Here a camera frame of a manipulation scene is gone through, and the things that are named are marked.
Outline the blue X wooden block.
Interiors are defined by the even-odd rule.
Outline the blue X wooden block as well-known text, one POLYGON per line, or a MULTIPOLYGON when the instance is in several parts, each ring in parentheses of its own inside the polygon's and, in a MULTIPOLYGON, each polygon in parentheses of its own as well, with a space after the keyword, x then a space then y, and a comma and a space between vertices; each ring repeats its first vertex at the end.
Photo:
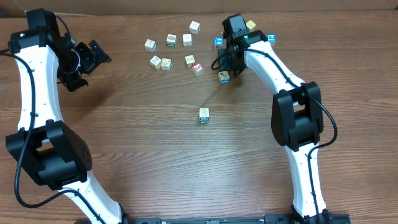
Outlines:
POLYGON ((221 84, 229 83, 230 82, 230 76, 228 71, 221 71, 218 73, 218 78, 220 80, 221 84))

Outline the red three wooden block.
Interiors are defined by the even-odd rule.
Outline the red three wooden block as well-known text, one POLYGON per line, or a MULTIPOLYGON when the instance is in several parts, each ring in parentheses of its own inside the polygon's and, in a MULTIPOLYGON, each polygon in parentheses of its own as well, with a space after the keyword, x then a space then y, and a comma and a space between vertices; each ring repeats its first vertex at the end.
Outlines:
POLYGON ((196 77, 199 77, 203 74, 204 68, 201 63, 196 63, 192 66, 192 72, 195 74, 196 77))

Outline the green letter wooden block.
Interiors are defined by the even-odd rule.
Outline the green letter wooden block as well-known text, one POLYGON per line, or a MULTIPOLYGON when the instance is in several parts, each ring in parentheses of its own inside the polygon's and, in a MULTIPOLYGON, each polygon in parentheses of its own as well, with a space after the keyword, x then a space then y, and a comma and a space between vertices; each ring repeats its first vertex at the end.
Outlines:
POLYGON ((208 108, 200 108, 199 110, 199 121, 201 124, 209 123, 210 111, 208 108))

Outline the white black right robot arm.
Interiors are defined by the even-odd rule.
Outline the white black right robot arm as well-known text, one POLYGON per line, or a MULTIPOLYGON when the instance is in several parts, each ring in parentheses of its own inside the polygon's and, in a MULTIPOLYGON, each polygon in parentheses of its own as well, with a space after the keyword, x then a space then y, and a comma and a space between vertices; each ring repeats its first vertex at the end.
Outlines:
POLYGON ((332 223, 317 162, 323 115, 329 113, 322 105, 320 87, 295 76, 276 56, 267 36, 249 30, 241 14, 227 17, 222 26, 226 48, 219 50, 212 70, 239 75, 248 68, 273 94, 271 130, 289 160, 294 188, 292 222, 332 223))

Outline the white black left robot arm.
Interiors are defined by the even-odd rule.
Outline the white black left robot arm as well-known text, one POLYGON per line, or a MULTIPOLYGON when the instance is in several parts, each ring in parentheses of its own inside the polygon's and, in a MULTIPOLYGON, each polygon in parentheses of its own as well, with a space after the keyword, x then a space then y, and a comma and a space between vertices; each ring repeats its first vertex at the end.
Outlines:
POLYGON ((17 161, 15 182, 26 172, 54 197, 64 195, 90 223, 129 223, 129 215, 103 189, 92 171, 86 142, 63 121, 58 86, 75 91, 87 85, 90 74, 110 57, 97 42, 76 43, 61 34, 62 18, 45 9, 27 14, 28 29, 11 35, 1 51, 16 60, 21 81, 21 116, 6 148, 17 161))

